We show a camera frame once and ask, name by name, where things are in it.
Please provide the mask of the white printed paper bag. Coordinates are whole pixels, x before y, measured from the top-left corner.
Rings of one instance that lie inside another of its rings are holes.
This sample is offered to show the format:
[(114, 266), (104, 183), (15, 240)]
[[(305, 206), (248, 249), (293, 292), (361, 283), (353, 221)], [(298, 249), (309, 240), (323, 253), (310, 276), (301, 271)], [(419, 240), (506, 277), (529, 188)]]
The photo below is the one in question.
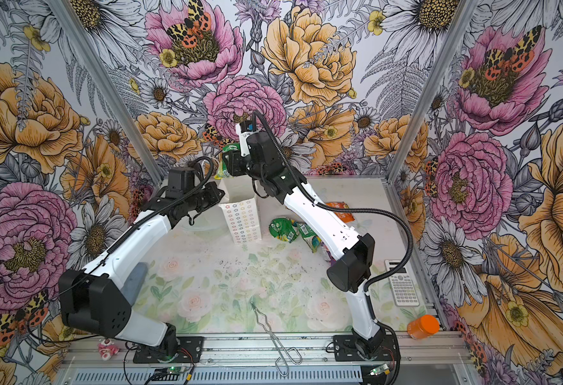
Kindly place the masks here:
[(257, 194), (249, 176), (223, 178), (219, 188), (225, 192), (218, 207), (227, 223), (235, 244), (261, 239)]

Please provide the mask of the yellow green snack bag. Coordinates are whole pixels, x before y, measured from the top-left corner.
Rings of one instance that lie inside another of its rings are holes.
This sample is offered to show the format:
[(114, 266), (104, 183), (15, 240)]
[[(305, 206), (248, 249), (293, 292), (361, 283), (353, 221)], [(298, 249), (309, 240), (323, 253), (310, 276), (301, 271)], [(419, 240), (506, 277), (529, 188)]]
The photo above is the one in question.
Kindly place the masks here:
[(219, 165), (215, 178), (221, 180), (241, 175), (241, 147), (238, 143), (227, 144), (219, 154)]

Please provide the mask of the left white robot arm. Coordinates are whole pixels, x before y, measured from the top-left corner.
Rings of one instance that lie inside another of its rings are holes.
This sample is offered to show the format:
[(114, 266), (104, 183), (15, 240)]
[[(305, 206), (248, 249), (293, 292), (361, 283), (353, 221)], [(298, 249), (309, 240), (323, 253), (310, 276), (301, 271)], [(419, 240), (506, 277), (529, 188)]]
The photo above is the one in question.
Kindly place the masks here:
[(182, 218), (217, 206), (224, 196), (214, 182), (192, 190), (163, 189), (95, 260), (62, 274), (58, 288), (64, 325), (138, 344), (162, 360), (173, 358), (180, 350), (175, 327), (134, 311), (123, 288), (148, 250)]

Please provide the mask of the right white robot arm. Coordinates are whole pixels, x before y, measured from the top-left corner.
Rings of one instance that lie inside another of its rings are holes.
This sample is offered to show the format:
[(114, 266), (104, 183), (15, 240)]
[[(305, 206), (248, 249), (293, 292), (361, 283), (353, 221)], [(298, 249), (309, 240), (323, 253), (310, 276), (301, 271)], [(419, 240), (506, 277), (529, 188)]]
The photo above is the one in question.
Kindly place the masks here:
[(363, 359), (374, 359), (386, 335), (364, 290), (371, 276), (374, 239), (347, 226), (329, 206), (321, 208), (322, 200), (311, 184), (284, 159), (280, 145), (266, 132), (239, 133), (238, 137), (240, 148), (222, 156), (228, 171), (259, 182), (270, 197), (297, 214), (324, 242), (335, 260), (327, 276), (345, 293), (356, 350)]

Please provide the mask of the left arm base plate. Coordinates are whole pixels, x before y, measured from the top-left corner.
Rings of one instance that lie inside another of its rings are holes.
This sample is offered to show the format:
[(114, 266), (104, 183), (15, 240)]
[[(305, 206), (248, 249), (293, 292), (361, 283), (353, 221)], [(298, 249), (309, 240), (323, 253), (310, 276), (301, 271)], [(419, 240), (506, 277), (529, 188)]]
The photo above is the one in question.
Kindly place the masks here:
[(204, 337), (175, 337), (160, 346), (138, 344), (134, 364), (197, 364), (203, 352)]

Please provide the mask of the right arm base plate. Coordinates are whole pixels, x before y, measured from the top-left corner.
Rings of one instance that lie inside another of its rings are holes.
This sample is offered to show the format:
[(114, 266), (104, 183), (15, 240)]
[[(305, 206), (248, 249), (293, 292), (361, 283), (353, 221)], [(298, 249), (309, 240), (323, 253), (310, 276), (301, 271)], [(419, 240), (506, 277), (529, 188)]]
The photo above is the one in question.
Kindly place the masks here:
[(398, 362), (400, 353), (393, 335), (365, 339), (358, 335), (334, 335), (334, 359), (337, 362)]

